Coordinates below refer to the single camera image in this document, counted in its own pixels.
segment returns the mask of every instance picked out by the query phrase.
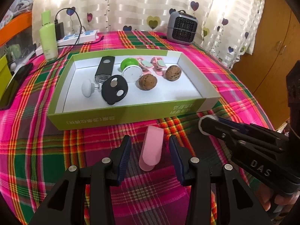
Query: pink clip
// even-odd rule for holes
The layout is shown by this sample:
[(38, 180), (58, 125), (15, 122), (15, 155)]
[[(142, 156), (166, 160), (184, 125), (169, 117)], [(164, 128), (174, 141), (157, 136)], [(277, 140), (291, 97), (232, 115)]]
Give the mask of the pink clip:
[(150, 62), (144, 60), (143, 58), (136, 58), (136, 60), (139, 62), (139, 65), (142, 68), (144, 75), (151, 74), (151, 72), (148, 69), (154, 68), (154, 66)]
[(139, 157), (139, 167), (145, 172), (151, 171), (161, 159), (164, 130), (148, 126), (144, 137), (142, 152)]
[(153, 57), (151, 59), (151, 63), (154, 65), (153, 70), (155, 71), (155, 73), (159, 76), (163, 76), (164, 71), (162, 69), (167, 68), (167, 66), (164, 63), (164, 60), (162, 58)]

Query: human hand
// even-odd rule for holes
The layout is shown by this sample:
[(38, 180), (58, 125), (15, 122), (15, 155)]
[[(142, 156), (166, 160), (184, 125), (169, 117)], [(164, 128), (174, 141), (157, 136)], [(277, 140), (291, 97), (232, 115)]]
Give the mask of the human hand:
[[(273, 196), (273, 190), (270, 189), (265, 184), (261, 183), (254, 192), (262, 206), (266, 211), (268, 211), (271, 207), (270, 199)], [(289, 212), (293, 205), (296, 203), (298, 197), (300, 195), (300, 191), (296, 191), (292, 196), (282, 197), (281, 195), (277, 195), (275, 198), (275, 204), (285, 206), (282, 212)]]

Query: smartphone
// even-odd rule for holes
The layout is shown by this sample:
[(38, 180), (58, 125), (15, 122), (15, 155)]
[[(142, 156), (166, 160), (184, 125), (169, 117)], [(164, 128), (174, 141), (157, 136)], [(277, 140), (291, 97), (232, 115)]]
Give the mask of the smartphone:
[(13, 75), (10, 83), (7, 85), (6, 90), (0, 99), (0, 110), (6, 110), (11, 107), (18, 90), (32, 68), (33, 63), (26, 64), (23, 67), (20, 67), (20, 69)]

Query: green bottle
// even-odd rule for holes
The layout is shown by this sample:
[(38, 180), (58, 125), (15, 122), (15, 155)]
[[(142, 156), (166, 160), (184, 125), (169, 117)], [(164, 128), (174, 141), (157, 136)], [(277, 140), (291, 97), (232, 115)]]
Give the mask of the green bottle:
[(40, 29), (40, 42), (47, 61), (57, 58), (58, 49), (55, 35), (55, 25), (51, 23), (51, 11), (42, 12), (42, 27)]

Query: black cable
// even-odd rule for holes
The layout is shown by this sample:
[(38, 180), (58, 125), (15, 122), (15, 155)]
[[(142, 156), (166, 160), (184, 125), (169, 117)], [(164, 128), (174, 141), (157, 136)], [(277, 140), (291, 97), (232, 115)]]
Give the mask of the black cable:
[[(66, 10), (66, 9), (71, 9), (71, 10), (73, 10), (73, 11), (76, 13), (76, 15), (77, 15), (77, 17), (78, 17), (78, 20), (79, 20), (79, 23), (80, 23), (80, 33), (81, 33), (81, 30), (82, 30), (82, 24), (81, 24), (81, 21), (80, 21), (80, 18), (79, 18), (78, 13), (77, 13), (74, 9), (72, 9), (72, 8), (70, 8), (70, 7), (62, 8), (62, 9), (60, 9), (60, 10), (57, 12), (57, 14), (58, 14), (60, 11)], [(51, 62), (51, 63), (49, 63), (49, 64), (46, 63), (46, 64), (43, 65), (42, 67), (37, 68), (37, 69), (36, 69), (35, 71), (33, 71), (32, 73), (28, 74), (28, 76), (31, 76), (32, 74), (34, 74), (35, 72), (37, 72), (38, 70), (40, 70), (40, 69), (42, 69), (42, 68), (44, 68), (44, 67), (47, 67), (47, 66), (49, 66), (49, 65), (54, 64), (55, 62), (61, 60), (61, 59), (64, 58), (67, 54), (69, 54), (69, 53), (71, 52), (71, 50), (73, 50), (73, 48), (74, 48), (74, 46), (76, 45), (76, 43), (79, 41), (80, 33), (79, 33), (79, 35), (78, 35), (78, 37), (77, 37), (76, 42), (72, 45), (71, 49), (70, 49), (68, 52), (66, 52), (66, 53), (65, 53), (64, 55), (62, 55), (61, 57), (57, 58), (55, 61), (53, 61), (53, 62)]]

